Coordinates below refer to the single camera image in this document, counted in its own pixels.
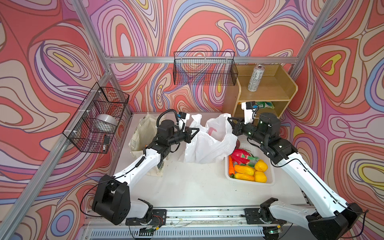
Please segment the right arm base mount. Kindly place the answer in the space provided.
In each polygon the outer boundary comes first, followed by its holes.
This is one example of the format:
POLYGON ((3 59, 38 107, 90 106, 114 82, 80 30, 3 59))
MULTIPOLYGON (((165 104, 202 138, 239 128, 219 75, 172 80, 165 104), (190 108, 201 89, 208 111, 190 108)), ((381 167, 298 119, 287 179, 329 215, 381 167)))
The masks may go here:
POLYGON ((277 198, 270 198, 263 202, 259 208, 246 208, 245 213, 240 215, 246 218, 247 224, 280 224, 284 225, 287 221, 273 217, 269 207, 272 203, 277 202, 277 198))

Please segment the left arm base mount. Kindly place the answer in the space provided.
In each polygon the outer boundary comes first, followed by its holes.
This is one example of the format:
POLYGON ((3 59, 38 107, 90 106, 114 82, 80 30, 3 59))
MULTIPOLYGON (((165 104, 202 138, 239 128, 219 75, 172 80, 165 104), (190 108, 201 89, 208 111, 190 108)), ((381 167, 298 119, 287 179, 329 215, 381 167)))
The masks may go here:
POLYGON ((161 227, 166 224, 166 217, 166 209, 156 209, 149 202, 137 199, 131 201, 126 226, 161 227))

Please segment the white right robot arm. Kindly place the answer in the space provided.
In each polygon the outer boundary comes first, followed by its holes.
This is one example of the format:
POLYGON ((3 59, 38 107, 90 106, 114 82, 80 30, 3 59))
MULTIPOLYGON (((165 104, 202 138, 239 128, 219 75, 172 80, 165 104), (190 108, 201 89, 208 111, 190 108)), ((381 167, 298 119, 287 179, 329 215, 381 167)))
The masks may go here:
POLYGON ((281 121, 274 114, 261 114, 257 125, 241 118, 228 118, 228 122, 235 136, 244 135, 258 143, 272 166, 287 173, 313 204, 313 208, 304 208, 270 198, 260 205, 260 220, 287 221, 307 229, 318 240, 338 240, 363 214, 358 204, 348 203, 333 191, 309 167, 294 145, 280 137, 281 121))

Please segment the white plastic grocery bag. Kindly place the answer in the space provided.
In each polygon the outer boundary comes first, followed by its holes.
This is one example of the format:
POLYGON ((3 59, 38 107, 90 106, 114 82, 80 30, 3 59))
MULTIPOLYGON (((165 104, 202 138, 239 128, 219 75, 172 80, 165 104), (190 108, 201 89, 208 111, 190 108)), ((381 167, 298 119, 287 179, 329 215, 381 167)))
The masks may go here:
POLYGON ((228 119, 232 115, 224 113, 217 118, 207 120, 206 125, 201 125, 203 116, 192 115, 190 127, 198 128, 199 132, 186 144, 184 153, 179 157, 183 163, 212 164, 222 161, 232 154, 236 147, 238 137, 232 131, 233 128, 228 119))

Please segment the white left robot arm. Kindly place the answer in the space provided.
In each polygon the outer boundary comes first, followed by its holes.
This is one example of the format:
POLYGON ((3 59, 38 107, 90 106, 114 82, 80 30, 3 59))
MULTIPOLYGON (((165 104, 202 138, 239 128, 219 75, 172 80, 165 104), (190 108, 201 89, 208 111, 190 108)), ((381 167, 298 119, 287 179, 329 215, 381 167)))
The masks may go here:
POLYGON ((143 154, 127 168, 113 176, 104 175, 101 178, 92 210, 114 225, 119 225, 127 218, 150 222, 153 205, 142 199, 132 199, 131 189, 149 170, 163 163, 173 145, 190 143, 199 131, 190 127, 177 132, 161 130, 144 148, 143 154))

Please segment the cream canvas tote bag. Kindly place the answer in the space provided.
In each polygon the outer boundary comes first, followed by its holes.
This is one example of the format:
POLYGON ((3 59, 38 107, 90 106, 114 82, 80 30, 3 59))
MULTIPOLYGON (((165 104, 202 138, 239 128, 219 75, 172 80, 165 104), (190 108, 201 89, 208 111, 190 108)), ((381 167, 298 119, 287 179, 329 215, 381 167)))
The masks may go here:
POLYGON ((157 133, 157 117, 147 113, 139 120, 138 126, 129 142, 132 157, 136 160, 143 155, 143 149, 149 145, 157 133))

